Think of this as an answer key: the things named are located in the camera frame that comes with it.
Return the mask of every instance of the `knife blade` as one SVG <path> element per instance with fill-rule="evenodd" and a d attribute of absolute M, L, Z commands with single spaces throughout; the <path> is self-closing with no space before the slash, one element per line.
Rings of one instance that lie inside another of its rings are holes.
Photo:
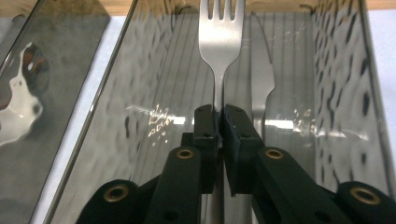
<path fill-rule="evenodd" d="M 260 137 L 267 97 L 275 87 L 274 67 L 259 17 L 250 16 L 250 75 L 253 125 Z"/>

